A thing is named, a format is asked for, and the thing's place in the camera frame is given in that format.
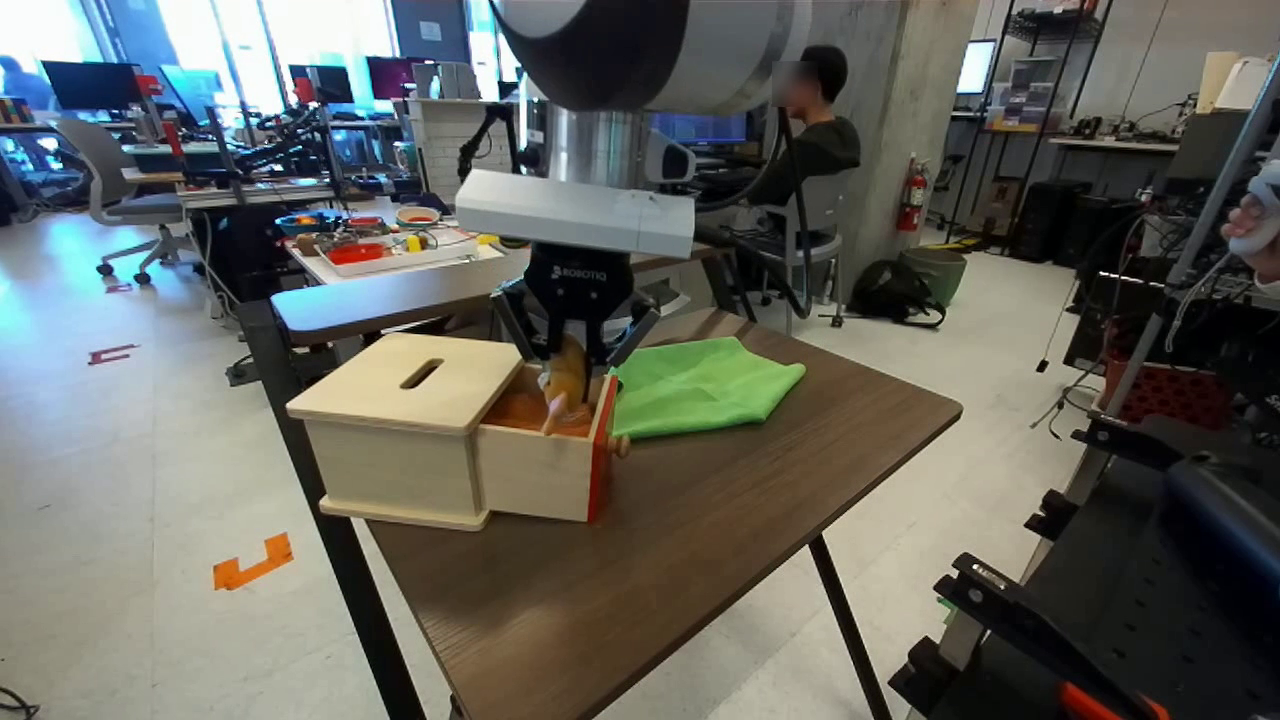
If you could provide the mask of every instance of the orange tape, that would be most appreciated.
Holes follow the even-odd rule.
[[[233,560],[213,564],[213,588],[220,588],[220,594],[234,594],[234,588],[243,588],[243,585],[259,582],[259,578],[269,578],[271,567],[281,567],[281,564],[286,564],[286,560],[293,560],[286,533],[269,537],[269,542],[265,542],[265,547],[269,547],[269,560],[248,564],[248,567],[239,567],[239,560],[234,560],[234,557],[233,557]]]

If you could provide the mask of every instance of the table leg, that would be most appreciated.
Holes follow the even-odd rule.
[[[239,327],[243,327],[243,339],[251,347],[251,366],[259,371],[259,384],[269,392],[269,404],[271,404],[271,418],[275,418],[275,427],[285,437],[285,448],[286,448],[286,462],[295,467],[295,481],[303,487],[303,502],[308,502],[308,512],[317,521],[317,533],[321,533],[321,546],[323,546],[323,557],[330,564],[330,578],[343,594],[343,610],[355,624],[355,638],[361,638],[361,647],[368,655],[368,667],[373,667],[373,681],[383,695],[383,710],[393,720],[423,720],[423,706],[413,688],[413,676],[409,676],[409,665],[402,665],[402,654],[397,644],[397,634],[393,634],[393,620],[388,620],[388,610],[373,585],[373,574],[368,574],[368,560],[362,560],[362,547],[361,547],[361,537],[353,529],[353,521],[340,521],[340,516],[321,516],[321,497],[323,497],[323,486],[321,486],[321,464],[317,464],[317,452],[312,452],[312,439],[303,433],[300,420],[286,418],[286,401],[308,388],[308,377],[286,339],[285,339],[285,327],[275,321],[275,314],[269,304],[239,304]]]
[[[872,710],[876,720],[888,720],[888,706],[882,706],[866,644],[864,644],[864,638],[858,638],[858,629],[850,620],[850,610],[848,610],[841,574],[832,564],[828,542],[823,537],[806,542],[806,552],[813,552],[816,578],[823,582],[823,594],[832,599],[832,616],[841,624],[841,638],[843,638],[843,647],[850,655],[854,681],[864,684],[866,710]]]

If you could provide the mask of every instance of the box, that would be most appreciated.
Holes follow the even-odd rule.
[[[537,371],[518,368],[502,401],[488,409],[478,481],[493,512],[597,521],[608,502],[614,381],[597,392],[597,412],[542,437]]]
[[[286,404],[330,516],[484,529],[475,425],[518,368],[511,344],[383,336]]]

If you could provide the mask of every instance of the office chair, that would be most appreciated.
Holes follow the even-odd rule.
[[[55,131],[81,154],[81,160],[93,171],[93,187],[89,187],[89,215],[93,222],[99,222],[99,226],[156,226],[159,227],[156,242],[99,257],[95,271],[105,282],[112,282],[115,257],[148,251],[142,266],[132,271],[132,282],[151,285],[148,266],[177,260],[177,249],[183,235],[171,235],[168,226],[189,222],[183,205],[177,202],[177,193],[134,195],[134,187],[122,182],[122,170],[134,170],[134,160],[122,158],[119,143],[105,127],[64,116],[64,119],[55,119]]]
[[[784,210],[763,210],[784,227],[784,251],[760,251],[801,302],[801,315],[816,304],[832,304],[832,327],[843,324],[841,304],[841,210],[850,195],[854,171],[803,178],[801,193]]]

